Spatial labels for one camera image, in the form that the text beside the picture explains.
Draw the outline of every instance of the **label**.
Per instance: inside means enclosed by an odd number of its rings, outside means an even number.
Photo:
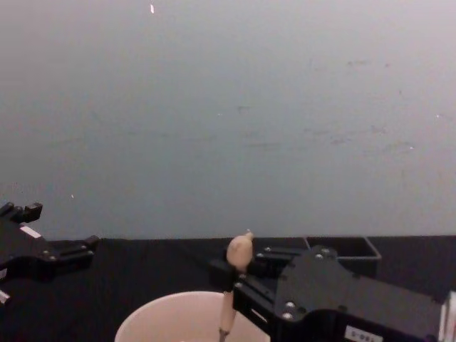
[[[27,233],[28,235],[30,235],[31,237],[33,237],[35,239],[38,239],[39,237],[41,237],[41,235],[39,233],[35,232],[32,228],[27,227],[27,226],[21,227],[21,231],[24,233]]]
[[[383,342],[383,337],[352,326],[347,326],[345,329],[345,338],[354,342]]]

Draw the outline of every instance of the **white bucket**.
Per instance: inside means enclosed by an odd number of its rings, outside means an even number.
[[[151,301],[133,312],[115,342],[218,342],[223,294],[182,292]],[[269,337],[240,313],[227,342],[269,342]]]

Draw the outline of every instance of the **gray wall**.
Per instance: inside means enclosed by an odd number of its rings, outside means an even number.
[[[0,200],[52,239],[456,230],[453,1],[1,0]]]

